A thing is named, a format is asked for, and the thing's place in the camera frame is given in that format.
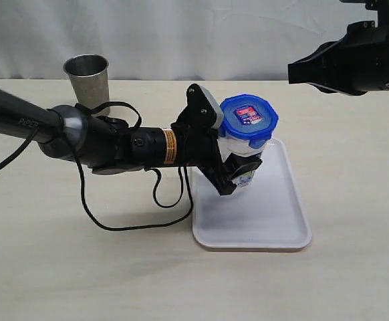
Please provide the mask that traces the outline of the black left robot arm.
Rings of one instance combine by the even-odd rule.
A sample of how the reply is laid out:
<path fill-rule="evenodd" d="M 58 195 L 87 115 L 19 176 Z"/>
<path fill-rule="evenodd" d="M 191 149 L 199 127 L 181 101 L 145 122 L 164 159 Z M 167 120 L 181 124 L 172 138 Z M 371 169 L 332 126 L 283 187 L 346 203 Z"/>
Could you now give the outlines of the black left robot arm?
<path fill-rule="evenodd" d="M 236 189 L 236 178 L 259 168 L 260 156 L 221 156 L 223 113 L 198 84 L 186 91 L 187 105 L 170 128 L 143 127 L 81 105 L 43 109 L 0 90 L 0 134 L 32 138 L 51 158 L 80 162 L 95 175 L 166 167 L 196 167 L 220 195 Z"/>

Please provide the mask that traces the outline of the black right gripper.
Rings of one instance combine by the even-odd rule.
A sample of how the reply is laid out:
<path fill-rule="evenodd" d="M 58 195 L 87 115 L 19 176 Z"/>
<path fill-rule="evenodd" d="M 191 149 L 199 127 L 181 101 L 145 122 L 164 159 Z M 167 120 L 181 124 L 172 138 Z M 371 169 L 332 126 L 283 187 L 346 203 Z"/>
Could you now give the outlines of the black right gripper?
<path fill-rule="evenodd" d="M 353 96 L 351 91 L 327 86 L 347 86 L 361 95 L 389 91 L 389 1 L 362 1 L 377 21 L 348 26 L 344 40 L 321 44 L 310 55 L 287 66 L 290 84 L 309 84 L 324 94 Z M 341 55 L 344 55 L 343 67 Z"/>

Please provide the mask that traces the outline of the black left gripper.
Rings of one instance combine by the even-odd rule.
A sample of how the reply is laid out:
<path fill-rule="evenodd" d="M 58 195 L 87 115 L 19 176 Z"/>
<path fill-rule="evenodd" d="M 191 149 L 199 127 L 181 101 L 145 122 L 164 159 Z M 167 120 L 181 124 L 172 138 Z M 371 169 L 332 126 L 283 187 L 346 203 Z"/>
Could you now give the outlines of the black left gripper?
<path fill-rule="evenodd" d="M 186 107 L 171 124 L 178 138 L 177 161 L 196 167 L 220 196 L 232 194 L 236 189 L 235 184 L 250 184 L 255 171 L 262 164 L 261 155 L 244 157 L 231 153 L 223 164 L 218 130 L 193 128 L 188 123 Z"/>

